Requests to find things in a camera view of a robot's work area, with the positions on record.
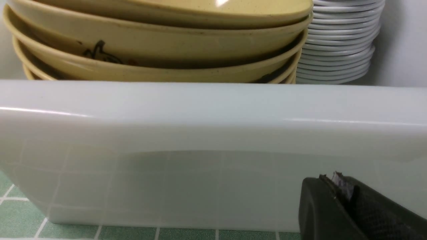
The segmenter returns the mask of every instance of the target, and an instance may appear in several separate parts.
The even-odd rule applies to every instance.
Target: bowl rim
[[[354,54],[350,54],[350,55],[345,55],[345,56],[313,56],[313,55],[308,55],[308,54],[302,54],[301,57],[303,59],[306,60],[310,60],[310,61],[320,61],[320,62],[325,62],[325,61],[348,61],[348,60],[354,60],[354,59],[362,59],[365,56],[367,56],[368,54],[373,54],[373,52],[375,51],[375,46],[373,44],[371,44],[371,46],[367,47],[366,49],[364,49],[363,51],[359,52],[359,53],[354,53]]]
[[[24,63],[22,64],[22,69],[28,80],[35,80],[36,75]]]
[[[366,75],[368,72],[369,72],[369,68],[366,69],[366,71],[361,72],[357,75],[354,75],[354,76],[351,76],[348,78],[338,79],[338,80],[314,80],[314,79],[296,77],[296,82],[300,82],[300,84],[342,84],[342,83],[357,80],[357,79],[363,77],[364,75]]]
[[[285,82],[285,84],[295,84],[296,79],[296,69],[291,73],[291,80],[289,82]]]
[[[251,14],[251,13],[225,13],[225,12],[214,12],[214,11],[207,11],[207,10],[201,10],[201,9],[189,9],[184,7],[177,7],[177,6],[169,6],[165,4],[158,4],[158,3],[150,3],[145,2],[144,0],[125,0],[130,4],[135,5],[144,5],[149,6],[151,8],[157,8],[157,9],[164,9],[167,11],[174,11],[174,12],[182,12],[186,14],[194,14],[198,13],[201,15],[207,15],[207,16],[218,16],[218,17],[231,17],[231,18],[271,18],[271,17],[285,17],[288,16],[290,19],[292,18],[299,18],[303,17],[304,15],[307,15],[314,7],[313,1],[306,1],[307,3],[311,3],[310,7],[307,9],[302,9],[301,11],[291,12],[291,13],[273,13],[273,14]]]
[[[292,59],[290,59],[291,64],[288,65],[288,68],[286,69],[286,71],[284,71],[282,74],[280,74],[277,78],[275,78],[274,80],[267,82],[268,84],[278,84],[281,83],[283,81],[285,81],[285,83],[290,82],[290,79],[288,79],[293,72],[295,72],[296,74],[296,68],[298,66],[298,61],[299,58],[301,57],[302,54],[302,49],[299,50]]]
[[[304,69],[304,68],[299,67],[297,72],[302,73],[302,74],[312,75],[312,76],[337,76],[337,75],[344,75],[344,74],[356,72],[356,71],[361,70],[361,69],[366,69],[366,66],[369,66],[370,64],[371,64],[371,61],[367,60],[366,62],[364,62],[358,66],[350,67],[347,69],[326,70],[326,71]]]
[[[19,60],[21,60],[22,64],[25,65],[32,73],[42,78],[43,80],[54,81],[56,78],[44,72],[42,69],[35,66],[30,59],[25,56],[25,53],[22,51],[22,44],[18,41],[18,39],[12,36],[12,45],[15,50],[16,55]]]
[[[322,18],[322,19],[334,19],[339,15],[339,19],[346,19],[346,18],[362,18],[365,16],[371,16],[375,14],[381,14],[381,12],[384,10],[385,4],[381,5],[377,8],[366,10],[362,12],[336,12],[336,13],[323,13],[323,12],[315,12],[313,15],[316,18]]]
[[[319,76],[319,75],[306,74],[306,73],[298,73],[297,72],[297,75],[299,74],[299,76],[297,76],[297,77],[298,78],[311,79],[311,80],[317,80],[317,81],[333,81],[333,80],[346,79],[346,78],[351,78],[351,77],[353,77],[355,75],[358,75],[358,74],[360,74],[362,72],[368,71],[370,64],[371,63],[367,64],[362,69],[358,69],[358,70],[353,71],[353,72],[339,74],[339,75]]]
[[[293,70],[291,74],[289,74],[289,76],[284,81],[281,81],[278,84],[292,84],[294,72],[295,70]]]
[[[34,0],[9,0],[17,4],[25,5],[29,8],[39,9],[41,11],[51,12],[57,15],[68,16],[72,18],[82,18],[89,21],[94,21],[100,24],[111,24],[113,26],[124,26],[130,29],[146,29],[158,32],[173,32],[173,33],[184,33],[187,35],[254,35],[263,34],[266,32],[299,32],[306,28],[313,19],[313,12],[309,12],[306,18],[300,22],[280,26],[273,28],[261,28],[261,29],[199,29],[199,28],[185,28],[177,26],[165,26],[151,23],[140,23],[128,20],[116,19],[103,17],[98,15],[92,15],[83,12],[77,12],[73,10],[63,9],[52,5],[36,2]]]
[[[153,68],[153,67],[141,67],[141,66],[131,66],[131,65],[123,65],[123,64],[115,64],[115,63],[110,63],[110,62],[104,62],[104,61],[99,61],[99,60],[95,60],[95,59],[88,59],[85,57],[81,57],[81,56],[77,56],[77,55],[73,55],[71,53],[66,53],[63,51],[60,51],[58,49],[49,47],[43,43],[41,43],[41,41],[36,40],[36,37],[30,37],[28,36],[28,34],[31,34],[31,32],[28,30],[26,34],[22,33],[18,27],[16,27],[14,25],[14,23],[12,22],[11,15],[14,15],[14,17],[16,18],[16,21],[19,21],[20,24],[23,24],[25,27],[28,27],[13,11],[12,9],[6,5],[4,6],[3,9],[3,21],[4,24],[6,25],[6,27],[12,32],[12,34],[20,41],[22,42],[26,47],[33,47],[35,49],[38,49],[39,51],[42,52],[49,52],[51,55],[55,55],[58,58],[62,58],[62,59],[69,59],[70,61],[78,61],[81,62],[82,64],[85,65],[89,65],[89,66],[95,66],[95,67],[106,67],[106,68],[110,68],[110,69],[119,69],[119,70],[128,70],[128,71],[137,71],[140,72],[144,69],[146,70],[150,70],[152,72],[158,71],[158,72],[164,72],[165,70],[167,70],[169,73],[171,72],[175,72],[175,73],[179,73],[182,75],[185,75],[185,73],[187,74],[194,74],[194,73],[204,73],[206,72],[207,74],[209,73],[209,75],[212,74],[224,74],[224,73],[237,73],[237,72],[241,72],[243,70],[251,70],[251,69],[256,69],[256,68],[260,68],[260,67],[264,67],[264,66],[269,66],[272,65],[274,63],[280,62],[282,60],[285,60],[287,58],[292,57],[295,53],[297,53],[302,46],[304,45],[307,36],[308,36],[308,29],[304,29],[296,38],[296,40],[294,40],[289,46],[292,46],[289,49],[286,49],[285,52],[269,58],[269,59],[264,59],[262,61],[258,61],[258,62],[253,62],[253,63],[249,63],[249,64],[243,64],[243,65],[237,65],[237,66],[230,66],[230,67],[218,67],[218,68],[201,68],[201,69],[169,69],[169,68]]]
[[[369,33],[368,35],[360,37],[360,38],[355,38],[355,39],[324,40],[324,39],[313,39],[313,38],[310,38],[310,36],[309,36],[308,38],[310,38],[310,39],[307,40],[306,44],[326,45],[326,46],[345,46],[345,45],[357,44],[357,43],[366,41],[371,36],[378,35],[380,29],[381,29],[381,26],[379,26],[377,28],[374,28],[372,30],[369,30],[368,31],[368,33]]]
[[[310,28],[317,29],[317,30],[347,30],[347,29],[359,29],[359,28],[369,29],[369,27],[371,27],[372,25],[381,25],[380,16],[381,15],[378,15],[377,18],[374,18],[365,22],[361,22],[361,23],[329,24],[329,23],[313,23],[312,22],[310,23]]]
[[[360,6],[318,6],[313,7],[313,11],[319,13],[347,13],[347,12],[365,12],[385,5],[386,0],[379,0],[376,3],[365,4]]]
[[[351,67],[356,67],[359,66],[365,62],[368,62],[372,59],[372,55],[373,52],[371,54],[367,54],[367,56],[365,56],[364,58],[358,60],[358,61],[354,61],[352,63],[347,63],[347,64],[343,64],[343,65],[337,65],[337,66],[322,66],[322,65],[313,65],[313,64],[307,64],[307,63],[298,63],[298,68],[302,68],[302,69],[307,69],[307,70],[316,70],[317,69],[321,69],[321,68],[343,68],[343,69],[348,69]],[[337,71],[337,70],[317,70],[317,71]]]

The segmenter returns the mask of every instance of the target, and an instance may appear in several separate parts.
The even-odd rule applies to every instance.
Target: tile grout
[[[224,168],[224,161],[225,161],[225,154],[221,153],[221,162],[220,162],[220,167],[219,167],[219,172],[218,172],[218,182],[216,185],[216,194],[215,194],[215,217],[216,217],[216,228],[219,228],[219,209],[220,209],[220,205],[219,205],[219,191],[221,190],[221,183],[222,183],[222,175],[223,175],[223,168]]]
[[[49,206],[47,207],[47,214],[46,214],[46,217],[50,217],[50,211],[51,211],[51,209],[52,209],[52,205],[53,205],[53,204],[55,203],[55,201],[56,201],[56,197],[57,197],[58,192],[59,192],[59,187],[61,186],[61,175],[63,174],[63,171],[64,171],[64,170],[65,170],[65,168],[67,167],[67,162],[68,162],[68,159],[70,158],[71,150],[73,150],[73,146],[72,146],[72,145],[68,146],[68,149],[67,149],[67,153],[66,153],[66,155],[65,155],[64,162],[62,163],[62,166],[61,166],[61,171],[60,171],[60,173],[59,173],[59,175],[58,175],[58,182],[56,183],[56,188],[55,188],[55,190],[54,190],[54,192],[53,192],[53,195],[52,195],[52,199],[51,199],[51,201],[50,201],[50,204],[49,204]]]
[[[14,200],[14,201],[29,201],[25,197],[0,197],[0,201]]]
[[[160,227],[156,228],[156,235],[154,236],[154,240],[158,240],[160,235]]]
[[[94,240],[98,240],[99,235],[101,234],[101,230],[102,230],[102,225],[99,225],[99,226],[98,226],[97,233],[96,233],[96,234],[95,234],[95,236],[94,236]]]
[[[43,219],[43,222],[40,224],[40,227],[38,228],[37,232],[34,235],[34,239],[39,239],[38,236],[40,235],[41,231],[43,230],[44,226],[47,223],[47,217]]]
[[[269,159],[271,160],[272,170],[273,170],[273,176],[274,176],[274,209],[278,208],[278,172],[276,171],[276,158],[274,157],[273,153],[269,154]],[[274,221],[274,228],[277,231],[278,229],[278,211],[275,211],[275,221]]]
[[[382,177],[381,177],[381,175],[380,175],[380,166],[379,166],[379,162],[378,162],[378,160],[373,160],[373,161],[372,161],[372,163],[373,163],[373,165],[374,165],[374,171],[375,171],[375,174],[376,174],[376,178],[377,178],[377,181],[378,181],[378,185],[379,185],[380,189],[381,189],[381,190],[383,190],[384,185],[383,185],[383,178],[382,178]]]
[[[102,210],[102,217],[98,227],[99,232],[97,232],[97,235],[95,235],[95,239],[98,239],[99,234],[101,233],[102,225],[104,224],[104,221],[105,221],[105,216],[107,214],[107,208],[108,208],[108,197],[110,196],[111,185],[113,184],[113,179],[117,172],[117,166],[119,164],[119,156],[120,156],[119,154],[117,153],[115,154],[113,172],[110,174],[110,178],[108,179],[107,192],[105,193],[105,197],[104,197],[104,208]]]
[[[27,166],[24,164],[15,164],[15,166],[22,166],[22,167],[27,167],[30,168],[32,170],[37,170],[37,171],[41,171],[41,172],[46,172],[46,173],[69,173],[69,174],[111,174],[111,173],[129,173],[129,171],[123,171],[123,170],[118,170],[116,172],[113,171],[85,171],[85,170],[53,170],[53,169],[48,169],[48,168],[42,168],[42,167],[34,167],[34,166]],[[182,173],[203,173],[203,170],[183,170],[180,171]]]
[[[9,193],[12,191],[14,186],[15,185],[12,184],[12,186],[10,186],[9,189],[4,193],[3,198],[0,200],[0,205],[4,202],[4,199],[7,197],[7,195],[9,195]]]
[[[19,152],[19,161],[18,161],[19,164],[22,164],[22,157],[24,155],[24,150],[25,150],[27,141],[28,141],[28,139],[25,139],[22,143],[22,148],[21,148],[21,151]]]

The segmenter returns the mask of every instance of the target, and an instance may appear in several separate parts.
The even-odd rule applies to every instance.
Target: stacked bowls
[[[8,5],[15,51],[44,80],[293,83],[313,18],[311,0]]]

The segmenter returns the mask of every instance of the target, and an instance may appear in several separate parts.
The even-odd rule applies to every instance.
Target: white wall
[[[355,84],[427,87],[425,9],[425,0],[387,0],[371,69]]]

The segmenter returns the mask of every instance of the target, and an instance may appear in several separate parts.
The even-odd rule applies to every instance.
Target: stacked plates
[[[341,84],[364,76],[386,0],[314,0],[297,83]]]
[[[312,7],[311,0],[8,0],[3,18],[32,79],[294,83]]]

